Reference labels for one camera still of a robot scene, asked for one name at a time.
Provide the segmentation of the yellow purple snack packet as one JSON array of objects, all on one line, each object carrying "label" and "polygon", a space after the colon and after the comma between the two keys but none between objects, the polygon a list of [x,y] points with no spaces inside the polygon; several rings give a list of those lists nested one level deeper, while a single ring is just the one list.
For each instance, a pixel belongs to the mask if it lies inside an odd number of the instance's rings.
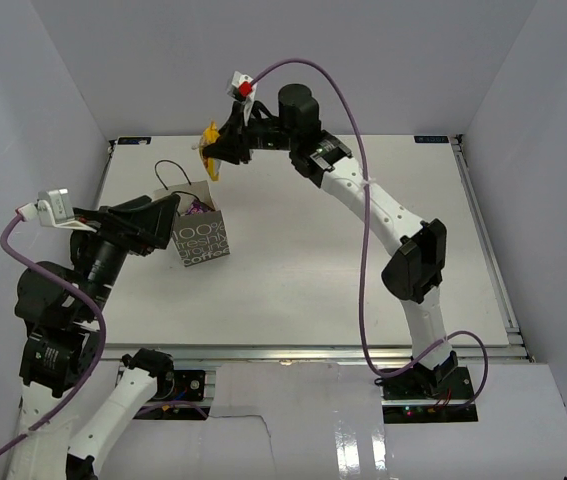
[{"label": "yellow purple snack packet", "polygon": [[204,171],[212,182],[220,180],[221,161],[214,156],[214,146],[219,138],[217,124],[211,121],[201,133],[198,143],[192,146],[198,152]]}]

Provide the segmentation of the purple M&M snack packet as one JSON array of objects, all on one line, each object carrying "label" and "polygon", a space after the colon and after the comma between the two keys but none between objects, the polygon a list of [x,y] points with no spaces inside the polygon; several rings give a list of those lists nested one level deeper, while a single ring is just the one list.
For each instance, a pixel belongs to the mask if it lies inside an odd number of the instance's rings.
[{"label": "purple M&M snack packet", "polygon": [[206,213],[208,211],[207,206],[198,201],[198,200],[194,200],[190,206],[187,208],[185,214],[186,215],[196,215],[196,214],[202,214],[202,213]]}]

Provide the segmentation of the grey white paper coffee bag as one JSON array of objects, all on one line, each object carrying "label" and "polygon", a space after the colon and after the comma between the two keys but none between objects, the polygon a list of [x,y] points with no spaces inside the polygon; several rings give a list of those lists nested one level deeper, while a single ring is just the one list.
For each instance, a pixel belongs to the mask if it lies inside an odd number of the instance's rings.
[{"label": "grey white paper coffee bag", "polygon": [[[170,165],[177,169],[183,182],[168,182],[162,178],[160,168]],[[186,170],[170,159],[160,159],[154,164],[154,174],[160,188],[155,197],[179,194],[181,201],[172,229],[172,242],[184,267],[192,267],[230,254],[227,231],[221,208],[212,197],[210,185],[204,179],[192,179]],[[202,214],[186,215],[190,204],[198,200],[208,211]]]}]

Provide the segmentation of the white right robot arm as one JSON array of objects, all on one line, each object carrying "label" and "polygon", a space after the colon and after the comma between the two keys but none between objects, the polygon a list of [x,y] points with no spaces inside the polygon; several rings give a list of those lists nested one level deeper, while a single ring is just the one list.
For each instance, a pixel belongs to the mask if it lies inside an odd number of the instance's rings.
[{"label": "white right robot arm", "polygon": [[319,104],[307,86],[282,87],[276,114],[256,100],[255,91],[246,80],[230,87],[230,116],[218,138],[203,147],[203,156],[240,165],[249,163],[255,150],[286,151],[302,177],[369,224],[389,256],[382,282],[401,302],[408,324],[414,363],[408,372],[422,396],[440,397],[458,365],[440,306],[445,225],[438,219],[425,221],[365,180],[351,149],[323,129]]}]

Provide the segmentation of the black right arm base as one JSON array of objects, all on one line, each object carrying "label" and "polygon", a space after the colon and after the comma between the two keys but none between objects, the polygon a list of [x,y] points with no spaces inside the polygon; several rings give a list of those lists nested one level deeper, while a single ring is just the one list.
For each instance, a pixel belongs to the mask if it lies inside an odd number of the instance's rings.
[{"label": "black right arm base", "polygon": [[386,425],[475,423],[474,395],[467,367],[458,367],[440,388],[430,391],[411,373],[391,379],[377,378],[381,390],[383,421]]}]

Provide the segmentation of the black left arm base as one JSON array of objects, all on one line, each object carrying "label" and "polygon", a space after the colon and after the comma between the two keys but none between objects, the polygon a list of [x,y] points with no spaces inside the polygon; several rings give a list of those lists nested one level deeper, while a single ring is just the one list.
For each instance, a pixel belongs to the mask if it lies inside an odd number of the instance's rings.
[{"label": "black left arm base", "polygon": [[157,392],[147,403],[173,400],[200,402],[204,399],[205,384],[204,370],[172,370],[158,376]]}]

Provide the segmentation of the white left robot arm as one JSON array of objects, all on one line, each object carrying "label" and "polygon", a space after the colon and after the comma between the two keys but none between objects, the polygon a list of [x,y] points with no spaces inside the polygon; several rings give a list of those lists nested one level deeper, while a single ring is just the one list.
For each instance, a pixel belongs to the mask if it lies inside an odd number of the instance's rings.
[{"label": "white left robot arm", "polygon": [[[123,376],[105,403],[80,431],[75,399],[98,366],[106,344],[103,309],[126,259],[168,247],[180,204],[177,194],[144,195],[115,206],[72,207],[66,190],[44,191],[17,209],[0,246],[25,266],[17,283],[15,315],[27,340],[19,376],[22,397],[19,434],[7,448],[10,479],[95,479],[103,460],[152,398],[174,387],[173,361],[147,348],[122,359]],[[22,223],[70,233],[69,267],[34,262],[11,247]]]}]

